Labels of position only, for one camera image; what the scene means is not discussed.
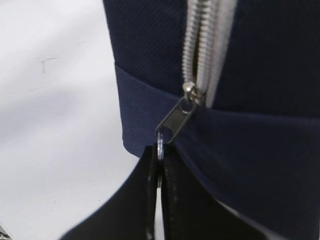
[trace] metal zipper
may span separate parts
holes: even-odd
[[[187,0],[182,51],[182,97],[156,128],[157,138],[171,143],[198,105],[213,104],[227,51],[237,0]],[[164,129],[170,130],[165,136]]]

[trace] zipper teeth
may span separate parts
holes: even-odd
[[[201,20],[202,1],[189,0],[182,52],[182,75],[185,82],[196,82],[193,74],[194,56]]]
[[[182,75],[185,82],[196,83],[205,94],[210,80],[216,0],[188,0],[186,31],[182,52]],[[198,56],[195,56],[198,41]],[[197,59],[197,74],[194,64]]]
[[[196,76],[196,86],[202,93],[207,92],[208,84],[211,77],[216,9],[217,7],[214,1],[203,1],[199,29],[198,63]]]
[[[205,96],[208,108],[215,100],[237,1],[187,0],[182,75],[184,81],[193,82],[200,93],[197,103],[202,103]]]

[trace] boot zipper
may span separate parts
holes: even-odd
[[[222,70],[237,0],[187,0],[182,51],[184,97],[156,128],[157,137],[171,143],[198,105],[210,108]],[[169,129],[170,136],[164,136]]]

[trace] navy blue bag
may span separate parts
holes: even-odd
[[[104,4],[123,143],[140,157],[183,96],[188,2]],[[174,143],[213,198],[285,238],[317,240],[320,1],[238,0],[232,18],[213,106],[198,106]]]

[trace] silver zipper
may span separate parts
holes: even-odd
[[[157,126],[157,137],[169,129],[171,143],[198,105],[210,108],[227,51],[237,0],[188,0],[182,51],[182,97]]]

